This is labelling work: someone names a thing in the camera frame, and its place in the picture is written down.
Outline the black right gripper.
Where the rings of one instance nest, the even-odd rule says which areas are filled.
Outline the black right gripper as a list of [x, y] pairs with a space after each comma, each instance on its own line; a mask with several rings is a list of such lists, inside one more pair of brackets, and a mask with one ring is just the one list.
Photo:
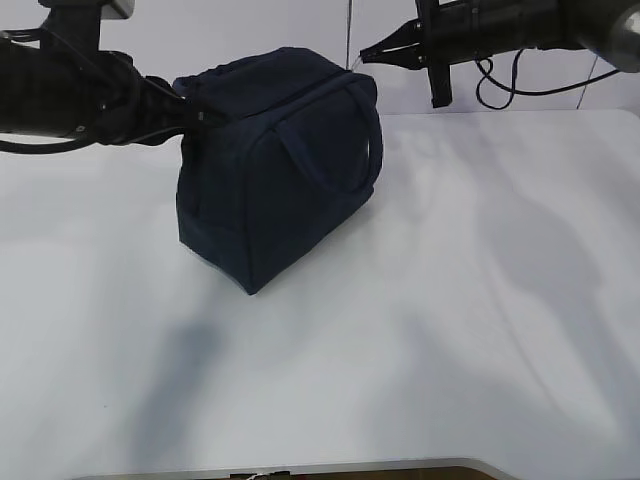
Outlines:
[[479, 1], [416, 1], [418, 19], [362, 49], [363, 64], [427, 69], [435, 109], [453, 102], [451, 66], [473, 61], [480, 50]]

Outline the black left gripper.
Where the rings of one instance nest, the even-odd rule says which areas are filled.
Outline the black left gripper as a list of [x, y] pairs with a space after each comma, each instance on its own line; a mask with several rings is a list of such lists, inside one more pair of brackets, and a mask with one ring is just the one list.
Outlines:
[[94, 123], [94, 139], [101, 145], [158, 146], [187, 130], [232, 122], [205, 99], [181, 96], [166, 80], [141, 75], [127, 54], [102, 51], [99, 65], [114, 82], [100, 100]]

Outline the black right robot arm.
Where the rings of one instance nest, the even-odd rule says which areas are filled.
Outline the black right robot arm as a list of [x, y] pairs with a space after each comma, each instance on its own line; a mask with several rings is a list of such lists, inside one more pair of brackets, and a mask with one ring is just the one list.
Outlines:
[[361, 50], [365, 64], [426, 70], [434, 108], [453, 101], [452, 66], [524, 49], [589, 50], [639, 70], [636, 1], [418, 1], [417, 16]]

